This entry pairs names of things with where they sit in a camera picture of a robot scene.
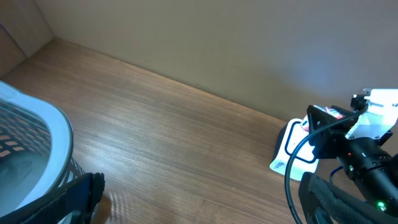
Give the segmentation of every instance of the white plastic basket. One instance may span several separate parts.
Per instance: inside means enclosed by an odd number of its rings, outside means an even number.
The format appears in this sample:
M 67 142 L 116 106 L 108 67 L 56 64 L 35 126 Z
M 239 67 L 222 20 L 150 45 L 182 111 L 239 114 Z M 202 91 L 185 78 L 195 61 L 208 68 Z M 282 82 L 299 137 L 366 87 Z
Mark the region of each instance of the white plastic basket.
M 0 82 L 0 217 L 84 174 L 58 108 Z

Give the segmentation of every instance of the wooden surface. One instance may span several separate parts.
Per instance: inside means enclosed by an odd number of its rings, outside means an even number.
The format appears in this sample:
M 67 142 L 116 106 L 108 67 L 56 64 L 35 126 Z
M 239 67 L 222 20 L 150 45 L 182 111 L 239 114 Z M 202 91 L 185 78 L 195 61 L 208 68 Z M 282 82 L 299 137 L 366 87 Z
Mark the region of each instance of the wooden surface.
M 28 57 L 54 37 L 34 0 L 1 0 L 0 23 Z
M 96 223 L 293 222 L 269 169 L 284 121 L 61 40 L 4 81 L 70 118 L 73 157 L 105 174 Z
M 0 24 L 0 78 L 25 58 L 25 54 Z

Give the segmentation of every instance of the white robot part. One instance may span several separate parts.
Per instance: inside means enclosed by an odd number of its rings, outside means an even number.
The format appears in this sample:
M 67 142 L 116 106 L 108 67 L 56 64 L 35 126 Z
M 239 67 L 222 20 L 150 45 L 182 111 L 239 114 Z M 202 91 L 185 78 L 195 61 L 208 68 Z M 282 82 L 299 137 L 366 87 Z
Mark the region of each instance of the white robot part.
M 297 144 L 308 135 L 308 133 L 301 128 L 301 122 L 302 120 L 298 118 L 292 119 L 288 122 L 286 131 L 283 133 L 284 136 L 280 147 L 276 149 L 278 150 L 277 155 L 269 166 L 271 170 L 285 175 L 286 164 L 291 153 L 296 148 Z M 314 159 L 312 154 L 313 149 L 313 146 L 306 143 L 298 152 L 290 173 L 291 179 L 301 181 L 304 172 L 314 173 L 316 171 L 318 159 Z
M 398 89 L 364 89 L 368 110 L 359 116 L 356 124 L 347 132 L 346 139 L 379 139 L 390 130 L 398 119 Z

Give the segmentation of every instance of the black cable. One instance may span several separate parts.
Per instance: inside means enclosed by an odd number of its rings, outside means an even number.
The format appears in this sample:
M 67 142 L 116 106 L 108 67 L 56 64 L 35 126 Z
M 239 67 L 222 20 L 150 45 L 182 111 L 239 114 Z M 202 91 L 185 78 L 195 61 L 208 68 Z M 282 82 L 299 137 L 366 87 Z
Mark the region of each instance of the black cable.
M 331 184 L 333 184 L 333 175 L 334 175 L 335 173 L 337 173 L 337 171 L 341 170 L 342 168 L 343 168 L 343 166 L 339 166 L 339 167 L 337 167 L 336 169 L 334 169 L 334 170 L 330 173 L 330 175 L 329 175 L 329 182 L 330 182 Z
M 320 132 L 331 128 L 333 126 L 342 124 L 346 121 L 349 121 L 351 119 L 356 119 L 358 118 L 361 114 L 365 113 L 366 110 L 368 109 L 368 105 L 366 105 L 362 110 L 360 110 L 359 112 L 355 111 L 355 114 L 349 117 L 345 117 L 345 118 L 341 118 L 339 120 L 337 120 L 336 122 L 320 127 L 317 130 L 313 131 L 311 134 L 307 135 L 305 138 L 303 138 L 300 143 L 296 146 L 296 148 L 293 150 L 292 155 L 290 156 L 289 160 L 287 161 L 287 165 L 286 165 L 286 171 L 285 171 L 285 193 L 286 193 L 286 199 L 287 199 L 287 205 L 290 208 L 290 212 L 292 212 L 292 216 L 294 218 L 294 220 L 296 221 L 296 223 L 298 224 L 302 224 L 299 215 L 297 214 L 297 211 L 294 207 L 294 203 L 293 203 L 293 199 L 292 199 L 292 194 L 290 192 L 290 172 L 292 171 L 292 166 L 293 166 L 293 161 L 294 159 L 297 157 L 297 154 L 299 153 L 299 150 L 301 149 L 301 147 L 303 147 L 303 145 L 312 137 L 316 136 L 317 134 L 319 134 Z

